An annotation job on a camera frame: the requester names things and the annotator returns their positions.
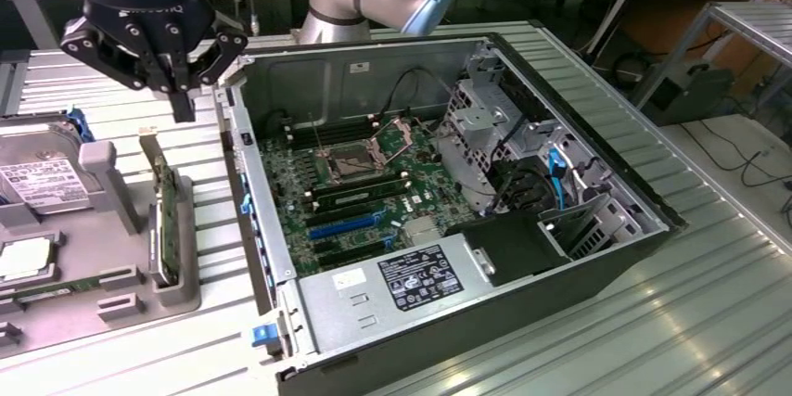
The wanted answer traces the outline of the black open PC case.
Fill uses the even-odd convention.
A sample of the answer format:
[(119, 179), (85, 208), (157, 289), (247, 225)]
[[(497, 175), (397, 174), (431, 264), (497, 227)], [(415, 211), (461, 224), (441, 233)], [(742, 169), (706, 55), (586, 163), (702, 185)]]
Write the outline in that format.
[[(494, 291), (405, 333), (322, 354), (262, 161), (265, 140), (291, 124), (367, 117), (418, 118), (438, 134), (462, 80), (497, 84), (525, 118), (539, 107), (559, 129), (534, 159), (507, 161), (490, 178), (489, 208), (451, 226)], [(250, 47), (217, 97), (227, 117), (241, 223), (255, 240), (254, 283), (279, 342), (253, 349), (278, 363), (283, 396), (353, 396), (501, 337), (593, 297), (683, 228), (679, 214), (595, 131), (574, 103), (593, 78), (559, 53), (531, 58), (494, 33), (330, 45)]]

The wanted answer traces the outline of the CPU socket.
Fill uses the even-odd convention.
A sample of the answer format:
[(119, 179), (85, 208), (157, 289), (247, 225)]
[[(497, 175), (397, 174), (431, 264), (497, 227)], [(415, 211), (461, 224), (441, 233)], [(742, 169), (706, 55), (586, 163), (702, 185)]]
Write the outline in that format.
[(383, 155), (370, 140), (326, 147), (315, 153), (319, 180), (341, 185), (385, 173)]

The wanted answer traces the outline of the blue case latch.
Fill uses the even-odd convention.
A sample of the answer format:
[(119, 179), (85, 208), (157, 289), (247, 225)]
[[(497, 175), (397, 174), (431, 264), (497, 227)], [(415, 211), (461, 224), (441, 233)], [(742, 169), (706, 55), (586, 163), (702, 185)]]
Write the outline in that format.
[(279, 328), (275, 323), (263, 324), (251, 329), (251, 346), (263, 347), (279, 342)]

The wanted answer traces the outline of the green graphics card black fan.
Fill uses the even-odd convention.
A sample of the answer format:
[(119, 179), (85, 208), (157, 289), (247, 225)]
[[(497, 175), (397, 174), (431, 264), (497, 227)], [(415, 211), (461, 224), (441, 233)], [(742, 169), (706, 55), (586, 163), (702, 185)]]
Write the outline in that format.
[(139, 130), (139, 143), (153, 169), (155, 192), (149, 213), (149, 272), (157, 287), (165, 288), (179, 283), (182, 272), (182, 181), (169, 165), (154, 127)]

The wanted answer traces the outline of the aluminium slat table frame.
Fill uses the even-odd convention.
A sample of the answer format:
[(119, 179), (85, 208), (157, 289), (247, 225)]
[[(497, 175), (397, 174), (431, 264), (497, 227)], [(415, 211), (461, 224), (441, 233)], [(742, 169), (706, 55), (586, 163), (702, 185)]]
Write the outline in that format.
[(638, 109), (647, 104), (662, 84), (663, 77), (669, 74), (673, 65), (682, 61), (711, 21), (723, 25), (733, 36), (751, 42), (785, 66), (785, 70), (779, 71), (778, 79), (763, 91), (758, 106), (762, 106), (786, 86), (792, 84), (792, 1), (711, 2), (695, 16), (661, 67), (637, 88), (630, 101)]

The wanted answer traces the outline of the dark grey metal frame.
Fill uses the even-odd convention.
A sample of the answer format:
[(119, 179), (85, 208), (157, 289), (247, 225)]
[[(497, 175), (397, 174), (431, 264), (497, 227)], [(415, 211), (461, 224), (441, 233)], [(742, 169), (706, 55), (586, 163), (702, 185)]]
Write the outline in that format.
[(19, 111), (30, 50), (0, 51), (0, 116)]

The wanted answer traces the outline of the green loose RAM stick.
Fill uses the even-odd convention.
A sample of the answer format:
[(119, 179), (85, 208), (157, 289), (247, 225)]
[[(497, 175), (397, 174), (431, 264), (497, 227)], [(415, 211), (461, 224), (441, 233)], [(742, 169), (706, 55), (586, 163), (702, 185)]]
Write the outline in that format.
[(55, 299), (101, 288), (101, 280), (102, 276), (94, 275), (77, 280), (51, 283), (25, 289), (10, 288), (0, 291), (0, 300), (14, 300), (21, 303), (31, 303), (41, 300)]

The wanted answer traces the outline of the blue plastic disk bracket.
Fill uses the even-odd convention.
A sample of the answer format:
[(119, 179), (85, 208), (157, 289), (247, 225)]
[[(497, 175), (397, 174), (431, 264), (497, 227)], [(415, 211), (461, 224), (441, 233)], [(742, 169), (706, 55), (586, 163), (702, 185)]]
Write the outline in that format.
[(95, 136), (90, 128), (86, 114), (82, 109), (71, 106), (66, 111), (66, 116), (70, 122), (75, 124), (79, 136), (83, 142), (91, 143), (95, 141)]

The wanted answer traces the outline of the silver power supply with label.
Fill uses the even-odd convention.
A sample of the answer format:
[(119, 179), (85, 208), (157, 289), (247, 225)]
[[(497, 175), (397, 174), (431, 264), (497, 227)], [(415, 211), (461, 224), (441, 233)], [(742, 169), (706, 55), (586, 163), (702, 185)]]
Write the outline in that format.
[(338, 354), (466, 307), (494, 285), (462, 234), (301, 281), (317, 350)]

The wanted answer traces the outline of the black expansion slot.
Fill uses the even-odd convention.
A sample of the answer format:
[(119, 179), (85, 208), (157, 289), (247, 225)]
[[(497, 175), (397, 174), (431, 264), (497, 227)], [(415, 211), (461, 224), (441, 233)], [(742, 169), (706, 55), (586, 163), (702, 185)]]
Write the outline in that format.
[(342, 252), (346, 250), (362, 248), (371, 243), (379, 242), (379, 238), (371, 238), (366, 235), (362, 236), (346, 236), (346, 237), (330, 237), (313, 242), (311, 250), (318, 255), (326, 255), (330, 253)]
[(361, 215), (366, 215), (373, 213), (373, 207), (369, 205), (359, 205), (354, 207), (349, 207), (345, 209), (339, 209), (335, 211), (322, 212), (305, 220), (305, 224), (307, 227), (317, 227), (325, 224), (333, 224), (335, 222), (341, 222), (346, 219), (353, 217), (358, 217)]
[(387, 245), (383, 241), (370, 243), (369, 245), (329, 253), (319, 257), (319, 266), (323, 269), (333, 269), (350, 263), (361, 262), (371, 257), (382, 255), (387, 251)]

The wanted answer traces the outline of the silver metal disk bay cage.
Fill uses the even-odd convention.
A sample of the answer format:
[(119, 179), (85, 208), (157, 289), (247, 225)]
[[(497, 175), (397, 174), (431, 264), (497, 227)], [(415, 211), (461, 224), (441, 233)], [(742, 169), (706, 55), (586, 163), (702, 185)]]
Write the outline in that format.
[(439, 154), (474, 211), (482, 213), (495, 198), (490, 178), (497, 169), (539, 156), (559, 125), (546, 107), (537, 118), (525, 118), (497, 84), (458, 82), (439, 129)]

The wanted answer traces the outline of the silver hard disk with label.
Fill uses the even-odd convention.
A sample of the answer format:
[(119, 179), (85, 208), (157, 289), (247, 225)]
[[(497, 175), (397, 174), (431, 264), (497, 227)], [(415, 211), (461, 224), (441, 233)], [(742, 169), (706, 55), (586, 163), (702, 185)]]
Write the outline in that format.
[(101, 184), (78, 162), (86, 143), (65, 112), (0, 116), (0, 201), (41, 215), (90, 208)]

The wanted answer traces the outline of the black box device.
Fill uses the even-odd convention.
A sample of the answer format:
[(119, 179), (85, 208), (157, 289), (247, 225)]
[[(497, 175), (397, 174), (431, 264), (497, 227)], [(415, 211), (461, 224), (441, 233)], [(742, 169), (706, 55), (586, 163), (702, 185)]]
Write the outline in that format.
[(730, 69), (706, 60), (674, 64), (643, 107), (658, 126), (687, 123), (709, 117), (734, 85)]

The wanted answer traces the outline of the thin metal locking lever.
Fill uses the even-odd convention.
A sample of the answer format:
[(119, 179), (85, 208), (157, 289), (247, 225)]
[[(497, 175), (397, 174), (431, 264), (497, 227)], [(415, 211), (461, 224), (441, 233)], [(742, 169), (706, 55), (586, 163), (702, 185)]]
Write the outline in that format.
[(327, 158), (327, 150), (325, 149), (325, 146), (322, 144), (322, 140), (321, 140), (321, 136), (319, 136), (319, 128), (317, 125), (317, 120), (314, 118), (313, 112), (309, 112), (309, 118), (311, 120), (311, 129), (313, 129), (315, 140), (317, 140), (318, 156)]

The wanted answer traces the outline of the grey plastic parts rack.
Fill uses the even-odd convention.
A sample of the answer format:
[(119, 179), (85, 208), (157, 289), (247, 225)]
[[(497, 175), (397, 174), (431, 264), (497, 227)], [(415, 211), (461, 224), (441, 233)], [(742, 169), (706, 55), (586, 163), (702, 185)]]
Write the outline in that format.
[(111, 142), (86, 144), (79, 165), (101, 190), (91, 207), (41, 215), (25, 203), (0, 205), (0, 248), (46, 237), (54, 248), (47, 272), (0, 283), (0, 291), (101, 275), (101, 288), (55, 299), (0, 300), (0, 359), (194, 311), (201, 305), (194, 182), (182, 181), (179, 283), (158, 288), (149, 272), (149, 213), (154, 181), (129, 185), (115, 167)]

